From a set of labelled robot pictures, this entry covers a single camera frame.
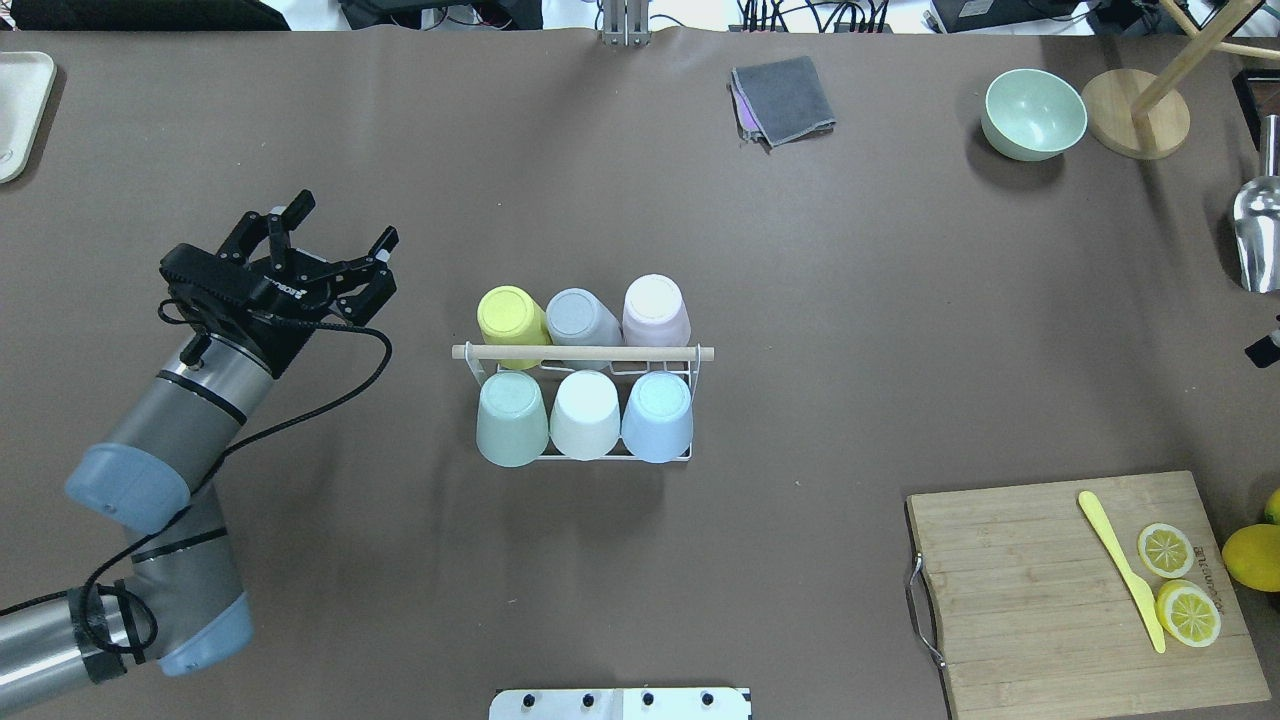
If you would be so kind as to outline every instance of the metal bracket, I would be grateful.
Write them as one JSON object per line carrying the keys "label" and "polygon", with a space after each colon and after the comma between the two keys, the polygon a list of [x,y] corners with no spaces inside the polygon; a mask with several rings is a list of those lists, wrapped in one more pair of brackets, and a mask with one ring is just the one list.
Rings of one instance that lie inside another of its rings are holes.
{"label": "metal bracket", "polygon": [[915,611],[915,580],[924,574],[924,553],[915,553],[915,568],[911,570],[911,577],[906,580],[906,606],[911,610],[911,626],[915,628],[915,634],[920,637],[920,642],[924,647],[929,648],[929,655],[933,656],[933,661],[938,664],[938,670],[945,670],[947,666],[947,659],[942,657],[938,648],[933,647],[933,643],[924,637],[924,630],[920,629],[920,618]]}
{"label": "metal bracket", "polygon": [[649,45],[649,0],[604,0],[600,41],[605,45]]}
{"label": "metal bracket", "polygon": [[489,720],[750,720],[749,688],[584,688],[502,691]]}

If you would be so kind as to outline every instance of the metal scoop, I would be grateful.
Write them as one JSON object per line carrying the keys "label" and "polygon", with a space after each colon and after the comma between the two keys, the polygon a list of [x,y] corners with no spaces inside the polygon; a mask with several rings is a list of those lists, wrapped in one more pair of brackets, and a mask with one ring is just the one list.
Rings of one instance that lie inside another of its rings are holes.
{"label": "metal scoop", "polygon": [[1280,288],[1280,117],[1262,119],[1258,136],[1261,168],[1235,195],[1235,245],[1240,251],[1240,284],[1249,292]]}

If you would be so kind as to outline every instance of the mint green bowl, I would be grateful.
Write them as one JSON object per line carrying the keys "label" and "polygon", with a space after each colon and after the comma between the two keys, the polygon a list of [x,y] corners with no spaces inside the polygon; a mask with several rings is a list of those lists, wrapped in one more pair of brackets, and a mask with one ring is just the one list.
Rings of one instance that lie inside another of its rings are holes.
{"label": "mint green bowl", "polygon": [[1014,160],[1047,160],[1084,137],[1089,114],[1080,94],[1062,78],[1019,68],[987,87],[982,132]]}

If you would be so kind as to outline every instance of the blue joint cap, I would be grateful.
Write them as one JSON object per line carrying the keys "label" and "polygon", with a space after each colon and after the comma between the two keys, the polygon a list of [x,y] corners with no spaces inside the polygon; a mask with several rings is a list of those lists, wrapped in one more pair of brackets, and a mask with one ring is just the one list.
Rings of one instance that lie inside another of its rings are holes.
{"label": "blue joint cap", "polygon": [[160,532],[191,502],[187,480],[164,460],[115,442],[102,442],[84,452],[79,466],[67,478],[67,495],[142,534]]}
{"label": "blue joint cap", "polygon": [[200,629],[177,650],[156,664],[170,678],[186,675],[221,662],[244,650],[253,639],[253,621],[248,616],[248,596],[241,593],[214,621]]}

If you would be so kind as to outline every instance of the gray cloth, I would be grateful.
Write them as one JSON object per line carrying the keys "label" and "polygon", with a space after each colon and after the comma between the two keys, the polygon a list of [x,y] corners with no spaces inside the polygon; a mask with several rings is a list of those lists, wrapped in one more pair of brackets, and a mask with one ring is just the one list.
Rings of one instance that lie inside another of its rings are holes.
{"label": "gray cloth", "polygon": [[[746,104],[746,113],[739,108],[742,137],[746,140],[764,136],[765,142],[777,147],[836,126],[836,115],[827,102],[818,70],[808,55],[733,68],[732,83],[733,101]],[[759,131],[744,122],[748,118],[755,120]]]}

